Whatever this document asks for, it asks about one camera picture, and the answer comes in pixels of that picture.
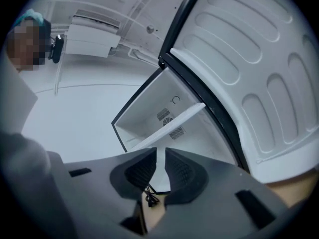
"refrigerator door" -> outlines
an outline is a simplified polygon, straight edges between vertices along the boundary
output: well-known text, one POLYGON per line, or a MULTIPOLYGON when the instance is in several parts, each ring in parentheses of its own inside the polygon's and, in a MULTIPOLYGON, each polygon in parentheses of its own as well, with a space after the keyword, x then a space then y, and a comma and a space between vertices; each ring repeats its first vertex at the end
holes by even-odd
POLYGON ((159 60, 214 94, 251 175, 271 183, 319 164, 318 47, 292 0, 184 0, 159 60))

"wall mounted unit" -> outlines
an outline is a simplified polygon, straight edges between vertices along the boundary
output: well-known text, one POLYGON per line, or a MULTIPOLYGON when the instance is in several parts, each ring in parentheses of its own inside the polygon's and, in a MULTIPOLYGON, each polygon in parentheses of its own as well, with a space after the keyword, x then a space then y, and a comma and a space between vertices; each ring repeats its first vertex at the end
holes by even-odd
POLYGON ((110 32, 71 24, 65 53, 107 58, 111 47, 117 47, 120 39, 120 36, 110 32))
POLYGON ((88 26, 116 34, 121 23, 111 17, 88 10, 79 9, 73 15, 72 24, 88 26))

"black cable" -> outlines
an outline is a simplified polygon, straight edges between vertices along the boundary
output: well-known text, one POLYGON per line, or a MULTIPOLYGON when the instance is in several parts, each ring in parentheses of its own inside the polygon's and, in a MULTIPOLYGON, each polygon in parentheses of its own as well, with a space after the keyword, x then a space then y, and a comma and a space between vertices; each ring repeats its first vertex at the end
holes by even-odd
POLYGON ((145 200, 148 202, 149 207, 153 207, 160 202, 159 199, 154 196, 155 193, 151 192, 150 187, 148 185, 146 186, 144 192, 146 194, 145 200))

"white plastic panel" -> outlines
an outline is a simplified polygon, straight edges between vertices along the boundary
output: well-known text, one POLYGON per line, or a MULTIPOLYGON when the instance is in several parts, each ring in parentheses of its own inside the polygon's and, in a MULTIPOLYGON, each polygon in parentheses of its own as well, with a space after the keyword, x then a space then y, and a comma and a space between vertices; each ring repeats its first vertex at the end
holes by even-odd
POLYGON ((88 55, 107 58, 111 47, 99 43, 68 40, 66 54, 88 55))
POLYGON ((291 0, 198 0, 171 49, 227 109, 264 183, 319 163, 317 51, 291 0))
POLYGON ((107 58, 111 47, 117 47, 120 39, 120 36, 107 31, 71 24, 65 53, 107 58))
POLYGON ((71 24, 68 30, 68 40, 99 43, 116 47, 121 39, 120 36, 100 29, 71 24))

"fan vent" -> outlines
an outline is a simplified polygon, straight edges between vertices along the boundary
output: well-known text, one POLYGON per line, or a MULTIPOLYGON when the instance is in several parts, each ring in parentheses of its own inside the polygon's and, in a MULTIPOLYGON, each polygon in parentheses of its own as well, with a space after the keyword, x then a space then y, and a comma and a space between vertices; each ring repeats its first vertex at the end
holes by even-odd
POLYGON ((166 117, 167 115, 169 115, 169 114, 170 114, 169 110, 166 109, 166 108, 164 108, 163 110, 161 110, 161 111, 158 113, 157 117, 158 117, 159 121, 161 121, 163 118, 165 118, 165 117, 166 117))
POLYGON ((179 127, 177 128, 176 130, 174 130, 172 133, 170 133, 170 137, 173 139, 173 140, 176 140, 177 138, 179 138, 180 136, 182 136, 184 134, 184 130, 179 127))
POLYGON ((173 119, 172 118, 166 118, 163 120, 163 126, 165 126, 166 124, 170 123, 173 119))
POLYGON ((96 13, 96 12, 92 12, 92 11, 88 11, 88 10, 83 10, 83 9, 79 9, 76 11, 76 13, 74 14, 75 17, 81 17, 81 18, 87 18, 87 19, 92 19, 92 20, 96 20, 99 21, 101 23, 105 23, 107 25, 110 25, 116 29, 120 28, 120 22, 107 17, 105 15, 96 13))

